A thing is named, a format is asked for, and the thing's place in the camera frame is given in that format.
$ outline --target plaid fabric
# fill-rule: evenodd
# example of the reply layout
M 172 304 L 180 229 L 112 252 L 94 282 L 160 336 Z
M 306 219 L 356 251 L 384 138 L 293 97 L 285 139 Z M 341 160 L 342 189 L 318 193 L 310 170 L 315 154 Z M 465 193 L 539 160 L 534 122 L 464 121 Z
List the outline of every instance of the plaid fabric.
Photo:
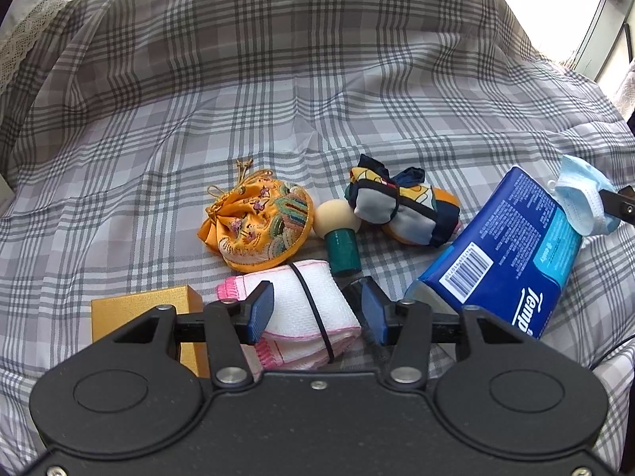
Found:
M 360 154 L 411 165 L 474 217 L 518 164 L 546 183 L 561 154 L 617 186 L 635 140 L 599 88 L 542 58 L 503 0 L 74 0 L 0 97 L 0 463 L 41 447 L 37 378 L 90 342 L 93 298 L 228 276 L 196 237 L 234 160 L 341 197 Z M 582 365 L 635 332 L 635 233 L 584 243 L 544 341 Z M 393 298 L 435 257 L 381 232 L 364 273 Z M 323 257 L 310 240 L 299 258 Z M 363 344 L 342 361 L 373 362 Z M 450 361 L 433 352 L 433 375 Z M 622 453 L 633 356 L 596 371 L 612 397 L 598 452 Z

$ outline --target face mask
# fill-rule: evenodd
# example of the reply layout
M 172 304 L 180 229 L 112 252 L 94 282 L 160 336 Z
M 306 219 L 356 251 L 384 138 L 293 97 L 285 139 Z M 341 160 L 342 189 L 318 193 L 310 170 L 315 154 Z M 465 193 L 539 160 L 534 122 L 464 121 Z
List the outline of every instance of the face mask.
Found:
M 604 213 L 600 190 L 615 191 L 606 176 L 585 160 L 563 155 L 558 181 L 549 181 L 551 195 L 562 206 L 567 220 L 582 236 L 609 234 L 620 219 Z

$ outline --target barcode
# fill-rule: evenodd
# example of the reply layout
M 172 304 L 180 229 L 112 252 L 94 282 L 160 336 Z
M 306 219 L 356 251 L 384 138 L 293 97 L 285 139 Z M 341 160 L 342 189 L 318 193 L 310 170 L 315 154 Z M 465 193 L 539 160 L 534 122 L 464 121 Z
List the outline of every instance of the barcode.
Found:
M 493 264 L 490 256 L 472 242 L 439 282 L 464 304 Z

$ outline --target white towel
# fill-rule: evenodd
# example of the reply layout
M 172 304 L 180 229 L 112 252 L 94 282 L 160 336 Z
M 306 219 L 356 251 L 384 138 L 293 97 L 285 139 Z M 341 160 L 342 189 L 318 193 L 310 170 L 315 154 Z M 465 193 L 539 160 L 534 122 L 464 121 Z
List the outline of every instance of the white towel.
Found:
M 360 323 L 331 276 L 328 263 L 309 259 L 295 264 L 309 287 L 335 355 L 341 354 L 361 334 Z M 261 281 L 274 285 L 275 305 L 271 320 L 255 351 L 243 347 L 252 371 L 264 369 L 308 370 L 328 362 L 318 323 L 299 279 L 290 267 L 233 276 L 216 291 L 219 299 L 243 300 Z

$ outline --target golden cardboard box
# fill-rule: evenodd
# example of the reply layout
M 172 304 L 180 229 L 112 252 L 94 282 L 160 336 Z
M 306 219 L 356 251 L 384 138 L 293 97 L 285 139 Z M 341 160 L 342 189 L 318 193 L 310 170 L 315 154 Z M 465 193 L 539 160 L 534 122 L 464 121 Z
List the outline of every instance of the golden cardboard box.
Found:
M 188 285 L 107 299 L 95 299 L 91 302 L 93 342 L 158 304 L 173 304 L 177 308 L 177 313 L 199 313 L 203 307 L 202 297 Z M 200 378 L 210 376 L 204 343 L 183 343 L 181 345 L 181 363 Z

